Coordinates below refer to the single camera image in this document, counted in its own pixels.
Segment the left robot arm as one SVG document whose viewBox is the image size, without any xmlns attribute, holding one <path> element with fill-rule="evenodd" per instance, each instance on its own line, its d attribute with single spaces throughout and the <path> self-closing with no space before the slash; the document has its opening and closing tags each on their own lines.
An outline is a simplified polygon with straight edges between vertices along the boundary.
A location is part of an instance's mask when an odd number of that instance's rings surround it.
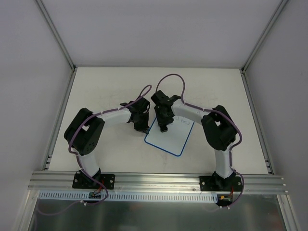
<svg viewBox="0 0 308 231">
<path fill-rule="evenodd" d="M 134 129 L 147 134 L 149 132 L 150 102 L 144 97 L 121 103 L 119 108 L 101 113 L 93 113 L 87 108 L 79 110 L 64 133 L 69 144 L 69 153 L 77 158 L 79 171 L 74 175 L 74 189 L 114 188 L 115 175 L 103 174 L 97 164 L 94 149 L 98 145 L 104 128 L 123 123 L 133 123 Z"/>
</svg>

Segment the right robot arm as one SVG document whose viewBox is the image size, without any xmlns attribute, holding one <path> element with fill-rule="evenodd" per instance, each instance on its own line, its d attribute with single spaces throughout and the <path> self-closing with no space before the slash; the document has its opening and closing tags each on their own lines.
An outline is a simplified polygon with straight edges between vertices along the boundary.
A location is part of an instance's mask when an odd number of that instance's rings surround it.
<svg viewBox="0 0 308 231">
<path fill-rule="evenodd" d="M 216 169 L 206 184 L 212 189 L 231 189 L 236 173 L 230 165 L 230 154 L 236 135 L 239 133 L 226 109 L 218 105 L 213 109 L 186 103 L 180 96 L 166 96 L 161 90 L 151 97 L 161 132 L 167 132 L 174 116 L 181 116 L 202 125 L 208 144 L 214 149 Z"/>
</svg>

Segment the blue framed whiteboard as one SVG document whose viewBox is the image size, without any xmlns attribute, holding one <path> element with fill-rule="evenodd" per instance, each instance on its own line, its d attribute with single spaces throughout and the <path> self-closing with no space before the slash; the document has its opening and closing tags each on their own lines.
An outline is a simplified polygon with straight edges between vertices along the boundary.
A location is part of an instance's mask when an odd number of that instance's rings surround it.
<svg viewBox="0 0 308 231">
<path fill-rule="evenodd" d="M 185 149 L 195 122 L 181 116 L 173 118 L 174 121 L 167 125 L 167 132 L 161 132 L 155 117 L 144 141 L 161 151 L 179 157 Z"/>
</svg>

